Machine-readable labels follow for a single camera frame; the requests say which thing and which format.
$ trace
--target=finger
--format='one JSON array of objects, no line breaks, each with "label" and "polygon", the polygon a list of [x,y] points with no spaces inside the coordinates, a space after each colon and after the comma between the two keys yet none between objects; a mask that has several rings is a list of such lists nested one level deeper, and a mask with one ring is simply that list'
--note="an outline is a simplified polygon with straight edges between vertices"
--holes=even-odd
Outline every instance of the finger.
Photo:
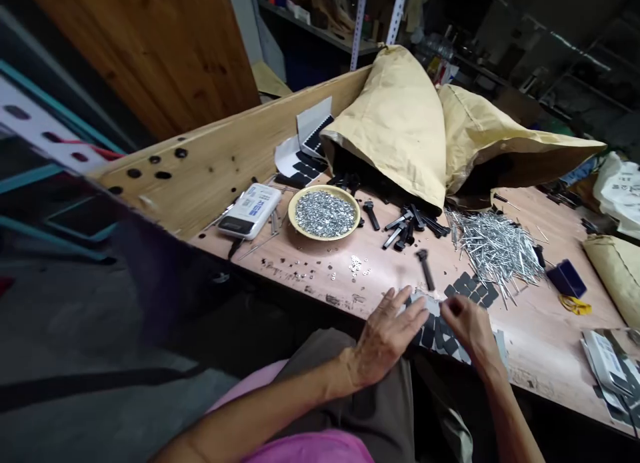
[{"label": "finger", "polygon": [[398,315],[398,310],[400,309],[402,304],[407,301],[410,294],[411,287],[409,285],[400,290],[400,293],[398,293],[385,308],[382,308],[383,318],[387,320],[395,319],[396,315]]},{"label": "finger", "polygon": [[420,310],[425,307],[426,301],[426,298],[424,296],[421,296],[415,302],[411,303],[407,307],[407,309],[400,316],[398,316],[398,318],[396,318],[395,326],[399,330],[404,330],[404,328],[413,321],[415,316],[420,313]]},{"label": "finger", "polygon": [[398,295],[396,295],[396,297],[393,299],[393,301],[390,304],[390,307],[393,308],[394,310],[398,310],[398,308],[400,308],[402,304],[407,301],[407,299],[409,298],[409,295],[411,295],[411,291],[412,291],[412,288],[410,285],[405,286],[402,290],[400,290],[400,293],[398,293]]},{"label": "finger", "polygon": [[465,298],[462,295],[455,295],[451,298],[447,298],[442,305],[446,304],[451,309],[454,316],[459,316],[465,310],[468,303],[468,298]]},{"label": "finger", "polygon": [[413,340],[415,334],[418,333],[420,327],[427,322],[428,318],[429,310],[427,310],[426,308],[422,308],[415,316],[415,318],[405,327],[403,336],[407,339],[407,345],[411,342],[411,340]]},{"label": "finger", "polygon": [[466,302],[457,296],[440,303],[440,316],[451,327],[453,332],[459,328],[458,317],[465,311]]},{"label": "finger", "polygon": [[394,296],[395,296],[395,288],[390,288],[389,290],[387,290],[387,292],[385,293],[385,296],[382,297],[382,300],[380,300],[380,303],[378,304],[376,309],[369,316],[369,321],[374,321],[377,318],[379,318],[383,310],[389,306],[391,301],[393,301]]}]

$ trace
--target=hand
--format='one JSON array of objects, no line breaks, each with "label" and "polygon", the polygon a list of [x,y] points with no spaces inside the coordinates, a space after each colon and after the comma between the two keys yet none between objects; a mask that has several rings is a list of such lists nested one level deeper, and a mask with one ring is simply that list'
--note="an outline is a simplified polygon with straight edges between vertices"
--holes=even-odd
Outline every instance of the hand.
[{"label": "hand", "polygon": [[390,288],[371,313],[356,347],[343,351],[341,359],[347,363],[354,391],[382,380],[427,321],[429,311],[425,308],[424,297],[396,316],[410,294],[410,286],[403,288],[397,296]]},{"label": "hand", "polygon": [[455,295],[440,304],[440,316],[465,347],[484,381],[490,376],[507,377],[491,330],[489,313],[484,308],[466,296]]}]

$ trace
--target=white plastic bag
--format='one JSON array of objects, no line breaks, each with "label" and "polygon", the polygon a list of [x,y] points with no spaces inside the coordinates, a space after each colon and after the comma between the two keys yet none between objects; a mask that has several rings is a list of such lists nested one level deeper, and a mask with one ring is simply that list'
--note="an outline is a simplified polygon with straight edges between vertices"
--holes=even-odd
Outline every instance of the white plastic bag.
[{"label": "white plastic bag", "polygon": [[593,185],[600,211],[620,220],[618,231],[640,238],[640,171],[637,163],[623,162],[609,153]]}]

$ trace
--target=pile of screws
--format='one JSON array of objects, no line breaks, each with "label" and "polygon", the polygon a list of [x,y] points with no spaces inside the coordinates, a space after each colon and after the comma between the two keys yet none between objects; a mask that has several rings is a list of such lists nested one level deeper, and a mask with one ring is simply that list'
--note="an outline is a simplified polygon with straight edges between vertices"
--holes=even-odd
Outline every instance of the pile of screws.
[{"label": "pile of screws", "polygon": [[[351,264],[349,265],[349,270],[353,272],[351,276],[355,278],[358,275],[357,272],[360,271],[361,267],[362,267],[362,262],[360,261],[360,258],[358,258],[356,255],[351,255]],[[362,272],[362,275],[366,276],[370,272],[371,272],[371,269],[369,268],[368,270],[364,270]]]},{"label": "pile of screws", "polygon": [[295,205],[295,219],[304,231],[324,238],[351,230],[355,210],[348,202],[326,191],[304,194]]},{"label": "pile of screws", "polygon": [[[504,215],[492,212],[462,215],[445,211],[453,231],[451,238],[456,250],[464,250],[471,268],[486,286],[486,282],[499,286],[502,298],[507,297],[517,306],[507,283],[510,282],[518,295],[530,284],[545,277],[533,247],[534,238],[519,224]],[[525,283],[520,290],[516,280]]]}]

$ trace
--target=woven bowl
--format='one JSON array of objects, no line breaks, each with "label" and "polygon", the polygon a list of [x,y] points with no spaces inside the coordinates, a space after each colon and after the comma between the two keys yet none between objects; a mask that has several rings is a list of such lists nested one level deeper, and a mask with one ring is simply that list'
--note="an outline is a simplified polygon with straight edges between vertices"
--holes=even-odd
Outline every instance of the woven bowl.
[{"label": "woven bowl", "polygon": [[[315,235],[312,235],[311,233],[304,231],[298,225],[298,222],[295,219],[295,207],[298,204],[298,200],[300,199],[300,197],[306,195],[307,193],[314,192],[314,191],[325,191],[327,193],[331,193],[334,197],[344,200],[345,202],[349,203],[353,207],[353,210],[355,211],[355,218],[353,220],[353,226],[349,229],[349,231],[347,231],[345,234],[342,234],[340,236],[315,236]],[[331,185],[315,185],[313,187],[304,188],[300,190],[298,193],[296,193],[295,195],[293,195],[293,198],[289,202],[289,221],[291,222],[291,224],[293,225],[293,228],[295,228],[297,232],[305,235],[308,238],[311,238],[312,240],[318,240],[318,241],[340,240],[350,235],[358,227],[358,223],[360,223],[360,205],[358,205],[358,202],[355,200],[355,198],[353,198],[349,193],[345,192],[343,189],[340,189],[338,187],[332,187]]]}]

